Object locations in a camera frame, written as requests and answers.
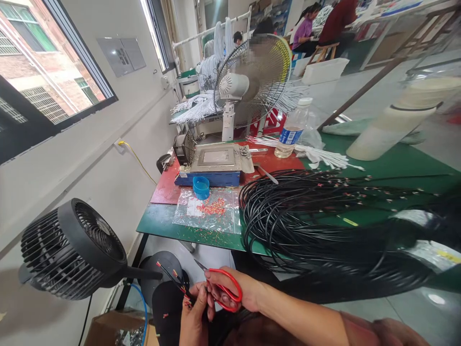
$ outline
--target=workbench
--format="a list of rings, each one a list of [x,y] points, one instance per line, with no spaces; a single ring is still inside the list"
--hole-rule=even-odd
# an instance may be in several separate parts
[[[355,140],[354,137],[334,136],[323,134],[325,150],[338,152],[345,155],[346,149]],[[268,155],[273,155],[273,148],[269,148]],[[310,161],[301,159],[308,169]],[[375,161],[350,160],[351,164],[362,166],[365,172],[355,168],[347,168],[341,174],[347,177],[371,175],[374,178],[450,174],[441,177],[406,178],[379,181],[380,185],[406,186],[422,188],[432,193],[443,193],[461,182],[461,173],[453,168],[431,158],[412,146],[398,144],[381,158]],[[415,199],[400,200],[396,202],[396,209],[402,209],[414,204],[423,204],[433,196],[420,195]],[[188,227],[173,224],[176,205],[171,204],[148,204],[137,227],[137,231],[148,235],[177,239],[186,242],[204,244],[214,247],[222,247],[230,250],[244,251],[240,234],[221,233],[201,228]],[[370,224],[387,218],[390,213],[381,210],[367,210],[366,212],[353,211],[342,214],[341,217],[354,221],[357,224]],[[325,222],[345,225],[342,218],[325,218]],[[255,254],[266,255],[266,249],[258,242],[254,243]]]

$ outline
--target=fan base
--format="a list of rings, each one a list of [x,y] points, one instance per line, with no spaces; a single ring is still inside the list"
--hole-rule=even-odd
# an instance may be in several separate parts
[[[173,255],[169,251],[160,251],[156,254],[146,257],[140,264],[140,268],[152,271],[152,272],[160,272],[163,274],[163,278],[161,280],[138,280],[141,286],[141,292],[146,300],[146,304],[148,304],[152,309],[152,295],[155,289],[163,282],[171,281],[171,279],[164,273],[164,271],[157,265],[159,262],[172,276],[173,269],[178,273],[179,278],[182,279],[182,267],[179,263],[178,259],[175,255]]]

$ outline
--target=hand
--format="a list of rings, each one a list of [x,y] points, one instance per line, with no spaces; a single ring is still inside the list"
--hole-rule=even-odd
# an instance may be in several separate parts
[[[190,290],[192,296],[197,298],[191,307],[190,300],[184,296],[182,300],[180,346],[206,346],[208,345],[208,325],[202,323],[202,315],[207,308],[208,320],[215,317],[215,302],[211,294],[206,292],[206,283],[196,283]]]
[[[266,286],[263,283],[253,279],[252,277],[229,267],[221,267],[221,269],[231,274],[239,283],[242,289],[242,305],[251,312],[259,311],[258,299],[262,296]],[[217,284],[225,286],[232,293],[237,295],[237,288],[234,286],[232,281],[227,276],[217,272],[205,271],[205,277],[210,283],[207,288],[208,291],[213,295],[213,298],[234,308],[236,303],[231,300],[230,297],[219,287],[216,286]]]

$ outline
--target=blue hose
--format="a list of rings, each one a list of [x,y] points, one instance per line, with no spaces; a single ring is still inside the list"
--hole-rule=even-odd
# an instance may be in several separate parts
[[[139,292],[139,294],[141,295],[141,298],[143,299],[143,303],[144,303],[144,313],[146,314],[146,321],[144,323],[144,335],[143,335],[143,342],[141,343],[141,346],[144,346],[144,341],[146,340],[146,333],[147,333],[147,306],[146,306],[146,301],[144,300],[144,296],[143,296],[143,293],[141,292],[141,290],[139,289],[138,286],[135,286],[135,285],[130,285],[131,287],[134,287],[136,288],[136,290]]]

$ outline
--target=window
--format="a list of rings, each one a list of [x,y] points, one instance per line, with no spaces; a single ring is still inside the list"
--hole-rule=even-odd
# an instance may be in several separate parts
[[[2,164],[117,97],[60,0],[0,2],[0,11],[9,20],[0,21]]]
[[[86,97],[88,97],[91,103],[96,104],[99,102],[95,94],[93,94],[93,91],[91,90],[90,86],[86,83],[84,78],[77,78],[75,82],[78,84],[80,89],[85,93]]]
[[[173,50],[160,0],[141,0],[162,73],[175,68]]]
[[[27,7],[0,2],[0,10],[34,51],[56,51]]]
[[[57,124],[69,117],[43,87],[25,90],[21,94],[50,119],[53,124]]]
[[[3,31],[0,30],[0,55],[16,55],[21,52],[16,46],[5,36]]]

